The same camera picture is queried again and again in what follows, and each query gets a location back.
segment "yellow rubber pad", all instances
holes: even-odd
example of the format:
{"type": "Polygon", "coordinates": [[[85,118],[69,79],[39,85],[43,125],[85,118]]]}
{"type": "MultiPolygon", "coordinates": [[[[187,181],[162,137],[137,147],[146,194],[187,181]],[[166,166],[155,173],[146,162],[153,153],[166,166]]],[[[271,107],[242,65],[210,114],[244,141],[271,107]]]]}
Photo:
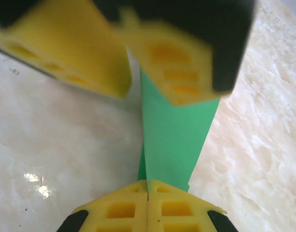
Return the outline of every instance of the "yellow rubber pad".
{"type": "Polygon", "coordinates": [[[170,103],[186,105],[221,96],[212,89],[210,44],[165,22],[140,21],[132,8],[121,8],[120,16],[116,30],[170,103]]]}
{"type": "Polygon", "coordinates": [[[210,210],[226,213],[178,188],[149,181],[148,232],[217,232],[210,210]]]}
{"type": "Polygon", "coordinates": [[[79,232],[146,232],[147,182],[142,180],[74,210],[89,212],[79,232]]]}
{"type": "Polygon", "coordinates": [[[217,232],[219,207],[160,181],[138,181],[73,211],[88,216],[79,232],[217,232]]]}
{"type": "Polygon", "coordinates": [[[124,44],[91,0],[42,0],[7,29],[0,49],[57,79],[115,98],[131,72],[124,44]]]}

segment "yellow foam block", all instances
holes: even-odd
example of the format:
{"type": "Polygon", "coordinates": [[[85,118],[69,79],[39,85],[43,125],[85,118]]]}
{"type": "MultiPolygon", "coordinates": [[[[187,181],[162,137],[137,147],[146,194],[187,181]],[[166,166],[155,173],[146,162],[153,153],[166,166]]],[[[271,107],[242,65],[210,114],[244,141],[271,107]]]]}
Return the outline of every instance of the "yellow foam block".
{"type": "Polygon", "coordinates": [[[148,232],[217,232],[208,211],[219,207],[163,182],[149,182],[148,232]]]}
{"type": "Polygon", "coordinates": [[[57,79],[115,98],[131,84],[125,46],[91,0],[42,0],[0,30],[0,49],[57,79]]]}
{"type": "Polygon", "coordinates": [[[89,212],[79,232],[145,232],[147,199],[147,184],[142,180],[85,204],[73,212],[89,212]]]}
{"type": "Polygon", "coordinates": [[[162,21],[142,21],[132,8],[120,9],[116,27],[156,87],[174,105],[224,95],[212,87],[212,46],[162,21]]]}
{"type": "Polygon", "coordinates": [[[148,193],[141,180],[75,209],[57,232],[217,232],[209,211],[226,213],[160,181],[148,193]]]}

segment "white marble surface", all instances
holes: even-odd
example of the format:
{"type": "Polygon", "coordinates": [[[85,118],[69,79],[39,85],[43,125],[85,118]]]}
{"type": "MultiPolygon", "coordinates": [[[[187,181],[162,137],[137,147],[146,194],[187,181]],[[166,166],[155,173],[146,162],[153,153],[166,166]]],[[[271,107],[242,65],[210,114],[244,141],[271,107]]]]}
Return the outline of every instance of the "white marble surface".
{"type": "MultiPolygon", "coordinates": [[[[141,100],[131,62],[131,93],[115,101],[0,55],[0,232],[54,232],[74,208],[136,180],[141,100]]],[[[296,232],[296,18],[276,0],[260,4],[190,186],[240,232],[296,232]]]]}
{"type": "Polygon", "coordinates": [[[190,192],[227,210],[241,232],[296,232],[296,19],[263,2],[190,192]]]}

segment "green paper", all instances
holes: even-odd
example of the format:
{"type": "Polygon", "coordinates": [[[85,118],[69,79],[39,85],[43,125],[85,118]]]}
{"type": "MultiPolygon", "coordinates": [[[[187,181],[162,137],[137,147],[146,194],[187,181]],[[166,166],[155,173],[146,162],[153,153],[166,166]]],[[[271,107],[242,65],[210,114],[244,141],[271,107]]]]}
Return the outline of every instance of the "green paper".
{"type": "Polygon", "coordinates": [[[145,157],[146,179],[188,191],[189,179],[220,100],[173,106],[143,71],[141,90],[144,135],[141,158],[145,157]]]}
{"type": "Polygon", "coordinates": [[[144,146],[142,145],[137,180],[146,180],[146,179],[147,179],[146,162],[144,157],[144,146]]]}

